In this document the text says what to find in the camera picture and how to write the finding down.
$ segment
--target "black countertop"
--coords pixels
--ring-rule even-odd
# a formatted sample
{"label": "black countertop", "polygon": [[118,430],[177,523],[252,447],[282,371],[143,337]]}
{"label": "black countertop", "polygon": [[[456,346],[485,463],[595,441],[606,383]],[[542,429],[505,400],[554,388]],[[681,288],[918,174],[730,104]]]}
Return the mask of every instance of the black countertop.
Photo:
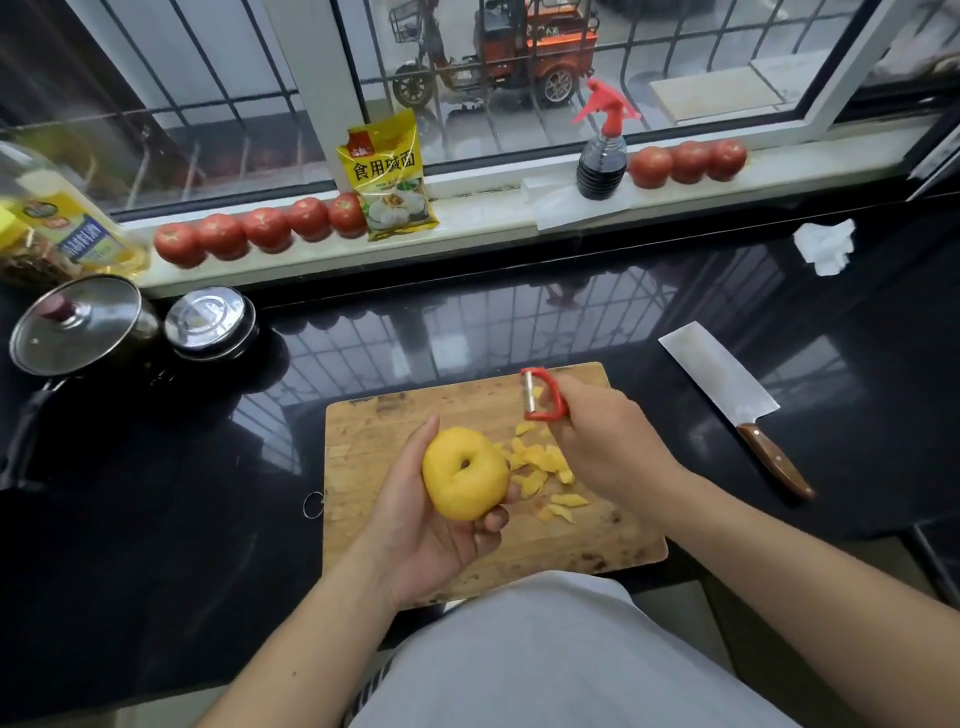
{"label": "black countertop", "polygon": [[[32,472],[49,492],[0,498],[0,722],[230,680],[321,573],[322,520],[301,506],[337,400],[598,360],[689,468],[806,531],[864,539],[960,512],[956,200],[859,209],[832,279],[790,241],[801,207],[252,291],[273,333],[255,366],[70,382]],[[658,344],[692,320],[778,400],[764,429],[814,503]],[[650,586],[677,563],[618,576]]]}

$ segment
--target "right hand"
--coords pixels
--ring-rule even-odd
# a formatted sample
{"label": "right hand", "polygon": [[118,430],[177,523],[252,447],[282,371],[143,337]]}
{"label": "right hand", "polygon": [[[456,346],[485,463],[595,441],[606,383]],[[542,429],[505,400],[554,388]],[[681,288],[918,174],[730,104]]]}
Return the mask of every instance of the right hand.
{"label": "right hand", "polygon": [[598,496],[628,510],[656,511],[656,502],[688,471],[643,410],[616,389],[566,375],[557,383],[570,414],[549,427],[570,469]]}

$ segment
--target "oil bottle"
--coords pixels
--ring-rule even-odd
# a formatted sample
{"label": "oil bottle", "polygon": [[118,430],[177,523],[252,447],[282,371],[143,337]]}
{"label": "oil bottle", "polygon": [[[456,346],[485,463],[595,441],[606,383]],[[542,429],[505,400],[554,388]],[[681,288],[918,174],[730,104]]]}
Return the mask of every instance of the oil bottle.
{"label": "oil bottle", "polygon": [[0,141],[0,206],[36,230],[84,274],[134,276],[148,252],[71,183],[47,158]]}
{"label": "oil bottle", "polygon": [[623,138],[623,118],[640,118],[633,105],[602,81],[587,81],[590,97],[573,123],[587,114],[603,111],[607,120],[596,138],[587,142],[577,164],[577,189],[588,200],[606,200],[627,171],[627,142]]}

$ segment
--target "lid knob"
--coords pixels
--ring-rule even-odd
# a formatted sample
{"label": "lid knob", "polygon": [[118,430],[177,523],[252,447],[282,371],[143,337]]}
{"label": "lid knob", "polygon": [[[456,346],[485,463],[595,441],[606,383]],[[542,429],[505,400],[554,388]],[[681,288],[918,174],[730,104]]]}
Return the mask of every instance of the lid knob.
{"label": "lid knob", "polygon": [[62,293],[54,293],[40,301],[34,313],[49,321],[63,323],[77,313],[77,305]]}

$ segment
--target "left hand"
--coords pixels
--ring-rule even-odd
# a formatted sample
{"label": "left hand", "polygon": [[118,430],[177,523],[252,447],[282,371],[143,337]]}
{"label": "left hand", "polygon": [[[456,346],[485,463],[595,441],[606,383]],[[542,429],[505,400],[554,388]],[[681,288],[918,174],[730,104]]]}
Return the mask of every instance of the left hand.
{"label": "left hand", "polygon": [[[420,465],[439,428],[440,418],[431,415],[407,438],[357,539],[383,569],[396,609],[435,592],[478,558],[496,551],[500,531],[510,520],[502,505],[477,521],[451,521],[437,513]],[[504,502],[518,498],[516,485],[511,485]]]}

